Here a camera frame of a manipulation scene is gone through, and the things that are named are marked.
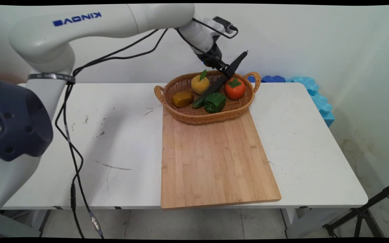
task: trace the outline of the black cable bundle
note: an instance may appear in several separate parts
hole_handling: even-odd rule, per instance
[[[134,58],[134,57],[139,57],[139,56],[142,56],[142,55],[145,55],[145,54],[149,54],[151,52],[153,52],[157,46],[159,45],[160,41],[162,40],[164,34],[167,32],[168,29],[165,29],[165,31],[163,32],[163,34],[160,36],[159,40],[157,41],[157,44],[156,46],[154,46],[153,49],[151,49],[150,51],[146,51],[146,52],[143,52],[143,53],[140,53],[140,54],[137,54],[137,55],[133,55],[133,56],[129,56],[129,57],[110,57],[111,55],[113,54],[117,54],[118,52],[121,52],[121,51],[124,51],[125,49],[128,49],[132,46],[134,46],[135,44],[141,42],[142,40],[145,40],[146,38],[150,37],[152,34],[154,34],[155,32],[158,31],[158,29],[152,31],[150,34],[147,34],[146,36],[142,37],[141,39],[137,40],[136,42],[120,49],[120,50],[117,50],[117,51],[114,51],[110,54],[107,54],[103,57],[100,57],[96,60],[93,60],[91,62],[88,62],[87,64],[79,67],[79,68],[76,68],[74,71],[73,71],[73,76],[75,77],[77,74],[79,74],[80,71],[82,71],[84,68],[87,68],[89,66],[92,66],[92,65],[96,65],[98,63],[101,63],[101,62],[104,62],[104,61],[107,61],[107,60],[114,60],[114,59],[130,59],[130,58]],[[85,203],[85,206],[86,206],[86,209],[88,210],[88,213],[89,215],[91,216],[91,218],[93,220],[96,220],[95,217],[93,216],[91,210],[89,209],[89,206],[88,206],[88,203],[86,201],[86,198],[85,198],[85,194],[83,192],[83,188],[82,188],[82,183],[80,182],[80,176],[79,176],[79,172],[80,170],[82,169],[82,166],[83,166],[83,157],[82,155],[80,154],[80,152],[77,150],[76,147],[74,147],[74,145],[71,143],[71,140],[70,140],[70,134],[69,134],[69,131],[68,131],[68,126],[67,126],[67,116],[66,116],[66,111],[67,111],[67,100],[68,98],[70,97],[70,94],[71,94],[71,91],[73,89],[73,83],[69,83],[67,82],[67,87],[66,87],[66,90],[65,90],[65,95],[64,95],[64,103],[62,104],[61,106],[61,109],[60,111],[58,112],[58,116],[55,120],[55,126],[57,127],[57,129],[60,131],[60,133],[63,135],[63,137],[65,138],[65,140],[67,140],[68,142],[68,145],[69,145],[69,148],[70,148],[70,152],[71,152],[71,157],[73,158],[73,163],[74,163],[74,168],[76,170],[76,175],[74,175],[73,177],[73,180],[71,182],[71,189],[70,189],[70,205],[71,205],[71,209],[73,211],[73,217],[74,217],[74,222],[76,223],[76,227],[77,227],[77,230],[79,231],[79,234],[82,238],[85,238],[82,234],[82,230],[80,229],[80,226],[79,226],[79,221],[77,220],[77,215],[76,215],[76,187],[74,185],[74,181],[75,179],[77,178],[77,183],[79,184],[79,188],[80,188],[80,193],[82,194],[82,198],[83,198],[83,202]],[[63,114],[63,120],[64,120],[64,126],[65,126],[65,130],[66,130],[66,134],[64,134],[64,132],[61,130],[61,128],[58,126],[58,120],[61,116],[61,114]],[[76,163],[76,158],[74,156],[74,151],[76,151],[77,155],[80,157],[80,166],[79,168],[77,168],[77,163]],[[95,223],[93,222],[96,230],[99,232],[99,235],[102,239],[104,239],[103,237],[103,234],[102,234],[102,231],[100,229],[100,226],[98,225],[98,222],[95,221]]]

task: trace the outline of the green leaf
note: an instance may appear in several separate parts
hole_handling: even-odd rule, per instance
[[[202,74],[201,74],[201,78],[199,80],[202,80],[204,77],[207,76],[207,70],[205,69]]]
[[[227,82],[231,88],[235,88],[241,85],[241,82],[238,79],[234,78],[232,81]]]

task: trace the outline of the dark blue robot part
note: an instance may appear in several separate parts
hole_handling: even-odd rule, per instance
[[[29,89],[0,80],[0,159],[41,156],[54,137],[48,112]]]

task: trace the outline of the white table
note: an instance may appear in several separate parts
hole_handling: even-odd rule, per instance
[[[156,85],[74,86],[68,126],[73,144],[85,158],[80,176],[91,209],[160,208],[162,105],[153,92]],[[298,237],[331,220],[338,208],[367,203],[303,85],[262,83],[250,111],[282,200],[228,208],[286,209],[287,234]],[[54,140],[37,171],[3,209],[70,209],[73,176],[68,144],[54,128]],[[80,193],[77,205],[84,205]],[[301,206],[314,210],[298,220],[294,209]]]

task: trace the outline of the blue logo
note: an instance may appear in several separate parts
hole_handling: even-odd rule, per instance
[[[101,17],[102,14],[100,12],[93,12],[89,13],[88,15],[81,15],[81,16],[74,16],[71,17],[70,19],[65,19],[65,20],[55,20],[54,26],[63,26],[66,25],[67,23],[74,23],[74,22],[80,22],[82,20],[90,20],[90,19],[97,19],[98,17]]]

